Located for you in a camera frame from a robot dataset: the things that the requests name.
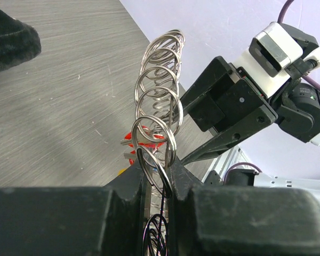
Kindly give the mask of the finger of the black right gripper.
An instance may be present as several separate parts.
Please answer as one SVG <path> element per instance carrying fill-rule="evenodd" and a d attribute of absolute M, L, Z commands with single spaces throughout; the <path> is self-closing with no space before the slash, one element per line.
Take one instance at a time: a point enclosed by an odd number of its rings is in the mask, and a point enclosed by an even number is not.
<path fill-rule="evenodd" d="M 245 81 L 234 82 L 231 66 L 215 57 L 181 97 L 184 113 L 203 132 L 215 128 L 224 131 L 245 118 Z"/>
<path fill-rule="evenodd" d="M 249 114 L 234 126 L 214 136 L 187 156 L 181 162 L 187 165 L 206 159 L 216 158 L 277 120 L 276 114 Z"/>

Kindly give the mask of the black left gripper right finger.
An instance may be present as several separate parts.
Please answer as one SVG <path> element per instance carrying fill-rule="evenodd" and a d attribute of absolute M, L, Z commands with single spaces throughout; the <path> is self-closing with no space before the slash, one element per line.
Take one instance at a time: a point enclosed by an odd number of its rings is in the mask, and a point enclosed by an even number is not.
<path fill-rule="evenodd" d="M 169 172 L 169 255 L 320 255 L 310 192 L 206 185 L 178 159 Z"/>

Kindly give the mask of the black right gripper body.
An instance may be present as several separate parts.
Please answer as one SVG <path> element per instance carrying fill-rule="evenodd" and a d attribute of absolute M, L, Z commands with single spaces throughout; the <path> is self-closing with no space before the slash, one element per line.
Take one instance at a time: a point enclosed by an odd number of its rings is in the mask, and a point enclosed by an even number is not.
<path fill-rule="evenodd" d="M 233 133 L 258 133 L 272 125 L 278 115 L 251 80 L 237 70 L 232 63 L 228 75 L 234 83 L 227 91 L 227 128 Z"/>

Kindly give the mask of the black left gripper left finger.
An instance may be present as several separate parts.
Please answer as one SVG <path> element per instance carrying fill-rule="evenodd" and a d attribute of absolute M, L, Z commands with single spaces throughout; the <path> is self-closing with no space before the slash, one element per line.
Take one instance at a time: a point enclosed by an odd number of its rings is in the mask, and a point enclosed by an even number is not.
<path fill-rule="evenodd" d="M 0 255 L 142 255 L 138 163 L 103 187 L 0 188 Z"/>

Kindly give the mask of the red key tag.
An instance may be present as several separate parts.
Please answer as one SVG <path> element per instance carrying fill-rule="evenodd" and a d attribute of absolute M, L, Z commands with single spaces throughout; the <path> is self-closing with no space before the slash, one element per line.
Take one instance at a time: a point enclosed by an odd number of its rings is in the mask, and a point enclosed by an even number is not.
<path fill-rule="evenodd" d="M 156 141 L 150 141 L 148 139 L 146 139 L 145 137 L 141 136 L 138 145 L 140 146 L 145 146 L 147 148 L 150 149 L 158 149 L 160 146 L 162 146 L 164 144 L 164 142 L 162 141 L 164 139 L 163 135 L 160 134 L 152 134 L 151 137 L 153 139 L 155 139 Z M 133 148 L 133 150 L 130 152 L 131 154 L 135 154 L 135 150 L 134 150 L 134 146 L 132 143 L 132 132 L 129 132 L 124 139 L 120 142 L 121 145 L 123 146 L 129 146 L 131 148 Z"/>

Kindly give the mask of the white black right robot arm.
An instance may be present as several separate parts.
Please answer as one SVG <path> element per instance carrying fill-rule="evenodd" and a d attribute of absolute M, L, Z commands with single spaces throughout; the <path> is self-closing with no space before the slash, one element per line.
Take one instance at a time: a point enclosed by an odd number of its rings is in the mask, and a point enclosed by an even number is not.
<path fill-rule="evenodd" d="M 215 57 L 181 97 L 184 114 L 213 134 L 183 164 L 216 158 L 272 124 L 320 146 L 320 85 L 309 77 L 320 68 L 320 45 L 283 22 L 290 5 L 235 61 Z"/>

